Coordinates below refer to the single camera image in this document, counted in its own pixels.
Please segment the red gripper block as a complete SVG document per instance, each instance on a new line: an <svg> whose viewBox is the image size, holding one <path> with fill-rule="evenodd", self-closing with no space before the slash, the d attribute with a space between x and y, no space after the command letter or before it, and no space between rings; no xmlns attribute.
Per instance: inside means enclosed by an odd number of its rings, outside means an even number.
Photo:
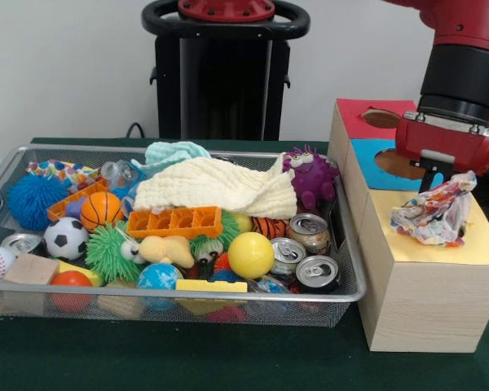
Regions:
<svg viewBox="0 0 489 391"><path fill-rule="evenodd" d="M456 172L483 175L489 170L489 127L405 112L395 133L395 150L409 160L436 160ZM438 166L426 167L419 191L429 191L437 173Z"/></svg>

